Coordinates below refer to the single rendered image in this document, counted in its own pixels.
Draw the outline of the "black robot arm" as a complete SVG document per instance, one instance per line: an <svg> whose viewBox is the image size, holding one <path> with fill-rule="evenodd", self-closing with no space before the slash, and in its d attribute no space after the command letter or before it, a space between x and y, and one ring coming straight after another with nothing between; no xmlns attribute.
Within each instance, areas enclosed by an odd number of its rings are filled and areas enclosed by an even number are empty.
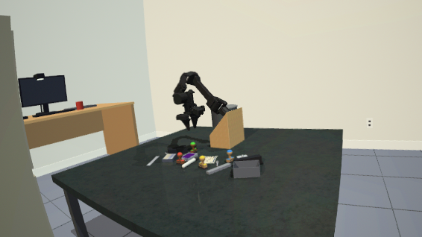
<svg viewBox="0 0 422 237"><path fill-rule="evenodd" d="M188 78L187 78L188 77ZM195 93L192 89L189 89L189 91L185 92L187 88L187 84L195 86L198 91L205 97L207 100L206 104L207 106L215 113L215 114L221 114L223 117L227 112L230 112L230 110L226 107L227 102L215 97L211 94L211 92L201 83L201 78L198 75L197 72L189 71L184 72L180 76L180 80L177 83L176 87L174 88L174 94L173 94L173 102L178 104L185 104L189 102L193 102L193 93ZM222 105L222 106L221 106ZM220 109L219 109L220 107ZM219 110L218 110L219 109ZM202 105L200 107L197 107L197 104L194 106L191 106L189 108L190 114L191 112L197 116L203 115L205 111L205 106Z"/></svg>

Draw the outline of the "grey flat bar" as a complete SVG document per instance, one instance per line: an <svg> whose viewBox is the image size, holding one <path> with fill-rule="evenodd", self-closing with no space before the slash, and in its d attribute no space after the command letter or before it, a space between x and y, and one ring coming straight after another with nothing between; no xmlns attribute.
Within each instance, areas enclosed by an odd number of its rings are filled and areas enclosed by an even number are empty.
<svg viewBox="0 0 422 237"><path fill-rule="evenodd" d="M210 174L213 174L213 173L215 173L215 172L217 172L217 171L222 171L222 170L224 170L225 168L228 168L228 167L230 167L230 166L231 166L231 164L230 164L230 163L226 163L226 164L220 165L219 167L216 167L216 168L213 168L213 169L211 169L211 170L209 170L209 171L206 171L206 174L210 175Z"/></svg>

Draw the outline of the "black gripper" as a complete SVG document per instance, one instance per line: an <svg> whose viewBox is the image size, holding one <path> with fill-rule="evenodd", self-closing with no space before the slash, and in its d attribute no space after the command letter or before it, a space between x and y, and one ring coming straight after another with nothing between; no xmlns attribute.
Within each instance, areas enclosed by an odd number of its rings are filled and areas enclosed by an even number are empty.
<svg viewBox="0 0 422 237"><path fill-rule="evenodd" d="M189 103L183 104L185 112L183 112L183 114L179 114L179 115L175 116L176 120L180 120L180 121L183 122L183 124L185 125L185 127L188 131L190 131L190 126L189 126L190 120L192 120L193 127L196 128L198 118L200 117L200 116L193 114L192 112L190 114L189 108L191 106L194 106L194 105L195 105L194 102L189 102Z"/></svg>

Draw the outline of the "white marker with grey cap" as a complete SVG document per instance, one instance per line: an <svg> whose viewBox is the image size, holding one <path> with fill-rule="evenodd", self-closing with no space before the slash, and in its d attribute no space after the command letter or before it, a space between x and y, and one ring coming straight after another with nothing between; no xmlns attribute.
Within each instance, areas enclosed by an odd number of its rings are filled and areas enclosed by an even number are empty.
<svg viewBox="0 0 422 237"><path fill-rule="evenodd" d="M198 157L195 157L195 158L191 159L190 161L188 161L185 164L183 164L182 167L183 168L187 167L188 165L192 164L197 159L198 159Z"/></svg>

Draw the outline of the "red stamp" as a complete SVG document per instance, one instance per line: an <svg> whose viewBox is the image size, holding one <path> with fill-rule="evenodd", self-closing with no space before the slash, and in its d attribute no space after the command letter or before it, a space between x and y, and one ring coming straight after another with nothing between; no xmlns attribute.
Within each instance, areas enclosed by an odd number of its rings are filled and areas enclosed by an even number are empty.
<svg viewBox="0 0 422 237"><path fill-rule="evenodd" d="M183 164L185 164L185 160L184 159L181 159L181 157L183 156L183 154L182 153L178 153L177 156L179 157L179 159L176 160L177 161L177 165L183 165Z"/></svg>

